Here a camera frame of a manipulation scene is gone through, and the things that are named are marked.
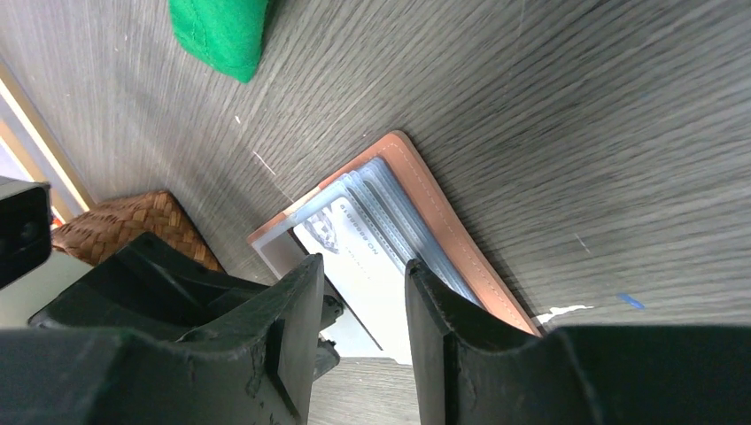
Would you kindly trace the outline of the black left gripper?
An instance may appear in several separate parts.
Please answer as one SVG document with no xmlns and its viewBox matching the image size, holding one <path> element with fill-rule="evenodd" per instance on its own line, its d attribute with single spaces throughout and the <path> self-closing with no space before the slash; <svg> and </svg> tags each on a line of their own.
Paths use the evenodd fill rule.
<svg viewBox="0 0 751 425">
<path fill-rule="evenodd" d="M 51 254 L 50 185 L 1 178 L 1 286 Z M 323 260 L 304 257 L 267 286 L 212 271 L 151 233 L 92 268 L 30 318 L 31 374 L 113 365 L 192 382 L 312 382 L 339 362 L 320 332 L 341 313 Z"/>
</svg>

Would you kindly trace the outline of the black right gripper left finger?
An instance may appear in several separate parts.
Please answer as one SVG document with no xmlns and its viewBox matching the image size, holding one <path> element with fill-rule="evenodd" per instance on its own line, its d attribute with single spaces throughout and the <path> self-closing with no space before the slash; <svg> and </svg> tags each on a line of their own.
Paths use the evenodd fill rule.
<svg viewBox="0 0 751 425">
<path fill-rule="evenodd" d="M 4 424 L 304 424 L 323 259 L 174 341 L 126 328 L 7 329 Z"/>
</svg>

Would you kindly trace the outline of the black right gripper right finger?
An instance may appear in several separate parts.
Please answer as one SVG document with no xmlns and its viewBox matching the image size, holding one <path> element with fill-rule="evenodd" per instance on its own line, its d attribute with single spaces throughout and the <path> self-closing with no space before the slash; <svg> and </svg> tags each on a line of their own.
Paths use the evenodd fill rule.
<svg viewBox="0 0 751 425">
<path fill-rule="evenodd" d="M 572 326 L 538 337 L 406 267 L 424 424 L 747 424 L 750 330 Z"/>
</svg>

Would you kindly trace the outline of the white credit card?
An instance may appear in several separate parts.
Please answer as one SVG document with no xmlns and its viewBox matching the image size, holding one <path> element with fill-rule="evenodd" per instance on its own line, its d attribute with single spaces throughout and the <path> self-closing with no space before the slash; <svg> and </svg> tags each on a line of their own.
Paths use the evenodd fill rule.
<svg viewBox="0 0 751 425">
<path fill-rule="evenodd" d="M 345 355 L 370 355 L 355 340 L 366 336 L 379 355 L 410 365 L 404 268 L 384 250 L 360 209 L 337 197 L 292 232 L 308 252 L 323 256 L 325 275 L 345 302 L 345 322 L 327 329 Z"/>
</svg>

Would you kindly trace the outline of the tan leather card holder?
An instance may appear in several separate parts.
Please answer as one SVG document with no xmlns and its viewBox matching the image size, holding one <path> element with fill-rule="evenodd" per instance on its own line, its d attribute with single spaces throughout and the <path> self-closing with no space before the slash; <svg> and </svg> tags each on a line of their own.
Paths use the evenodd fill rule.
<svg viewBox="0 0 751 425">
<path fill-rule="evenodd" d="M 348 195 L 399 264 L 421 259 L 452 289 L 502 321 L 540 333 L 461 223 L 408 136 L 392 131 L 252 232 L 247 241 L 280 275 L 301 250 L 290 230 L 318 211 L 314 201 Z"/>
</svg>

